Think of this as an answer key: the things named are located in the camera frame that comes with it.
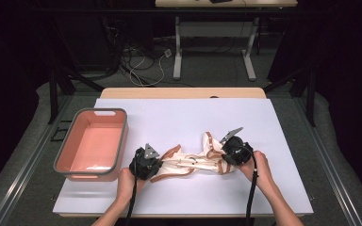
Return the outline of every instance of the plastic bin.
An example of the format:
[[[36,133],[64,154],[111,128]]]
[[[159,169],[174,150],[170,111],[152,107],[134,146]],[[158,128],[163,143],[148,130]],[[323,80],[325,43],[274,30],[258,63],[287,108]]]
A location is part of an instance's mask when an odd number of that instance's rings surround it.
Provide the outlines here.
[[[123,109],[82,109],[74,117],[54,168],[71,181],[114,181],[122,164],[127,134]]]

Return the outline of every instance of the background desk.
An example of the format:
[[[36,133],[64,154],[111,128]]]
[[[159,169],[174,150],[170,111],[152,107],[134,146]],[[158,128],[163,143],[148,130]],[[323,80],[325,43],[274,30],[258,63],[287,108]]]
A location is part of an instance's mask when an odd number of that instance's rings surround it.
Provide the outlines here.
[[[243,126],[239,136],[249,139],[253,147],[266,150],[274,179],[279,184],[292,209],[299,215],[313,213],[301,178],[291,157],[270,100],[263,98],[215,99],[139,99],[145,91],[139,89],[136,99],[100,99],[95,107],[121,107],[127,111],[129,134],[123,157],[127,167],[135,150],[149,142],[159,153],[181,144],[184,153],[202,151],[205,131],[221,139],[229,130]],[[172,93],[191,95],[198,90],[202,98],[205,89],[183,89]],[[212,96],[215,89],[206,89]],[[249,89],[237,89],[237,92]],[[259,89],[253,89],[255,96]],[[116,89],[103,92],[116,93]],[[244,217],[250,182],[240,171],[219,175],[199,170],[189,177],[171,178],[148,183],[136,200],[134,218],[221,218]],[[71,182],[66,180],[56,202],[54,213],[62,216],[99,216],[116,195],[114,182]],[[272,209],[259,189],[255,192],[252,216],[272,215]]]
[[[209,0],[156,0],[158,8],[282,8],[295,7],[296,0],[233,0],[231,2],[212,4]],[[173,78],[181,77],[181,37],[249,37],[246,50],[242,50],[249,80],[255,81],[255,70],[250,59],[255,40],[258,19],[251,22],[182,22],[175,18],[175,62]]]

